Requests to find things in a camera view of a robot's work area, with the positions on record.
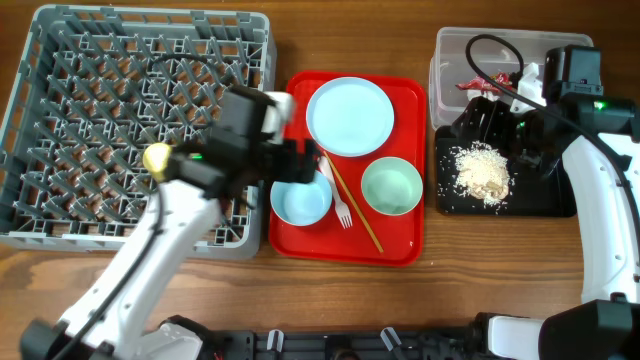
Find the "green bowl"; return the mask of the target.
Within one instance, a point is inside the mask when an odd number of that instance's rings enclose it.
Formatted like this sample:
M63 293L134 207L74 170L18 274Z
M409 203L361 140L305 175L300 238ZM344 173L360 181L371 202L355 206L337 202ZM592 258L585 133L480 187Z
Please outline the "green bowl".
M376 212L400 216L411 212L422 200L423 180L407 160L383 157L365 169L361 192L366 203Z

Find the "yellow plastic cup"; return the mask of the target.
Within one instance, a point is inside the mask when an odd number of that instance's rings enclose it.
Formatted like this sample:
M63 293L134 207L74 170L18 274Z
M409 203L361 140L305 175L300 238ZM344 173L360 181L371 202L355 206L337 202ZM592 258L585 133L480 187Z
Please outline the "yellow plastic cup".
M143 166L159 183L166 182L168 179L165 172L169 164L171 152L172 147L165 143L154 143L144 151L142 157Z

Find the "light blue bowl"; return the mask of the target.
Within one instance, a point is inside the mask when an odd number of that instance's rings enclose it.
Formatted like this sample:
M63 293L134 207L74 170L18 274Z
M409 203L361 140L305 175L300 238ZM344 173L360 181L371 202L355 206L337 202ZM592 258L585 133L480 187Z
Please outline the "light blue bowl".
M310 183L275 182L270 192L276 216L293 226L309 226L320 221L330 209L333 196L327 178L315 171Z

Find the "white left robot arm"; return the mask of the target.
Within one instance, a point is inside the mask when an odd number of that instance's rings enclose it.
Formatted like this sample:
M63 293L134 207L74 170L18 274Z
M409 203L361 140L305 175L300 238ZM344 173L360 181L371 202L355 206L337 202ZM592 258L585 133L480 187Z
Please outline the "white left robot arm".
M218 226L227 201L260 181L309 183L317 150L283 132L295 112L286 92L232 86L203 141L150 145L143 165L157 182L142 218L92 287L54 325L33 320L24 359L199 359L207 332L146 322L196 241Z

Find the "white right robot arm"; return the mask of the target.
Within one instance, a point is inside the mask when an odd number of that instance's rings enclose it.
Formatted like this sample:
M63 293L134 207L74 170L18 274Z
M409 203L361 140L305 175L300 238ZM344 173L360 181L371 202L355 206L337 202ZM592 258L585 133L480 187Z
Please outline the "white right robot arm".
M547 53L540 106L513 115L479 98L451 125L458 139L495 146L539 176L567 174L584 260L581 305L545 320L482 315L472 352L507 359L636 359L639 356L639 112L606 97L601 53L568 45Z

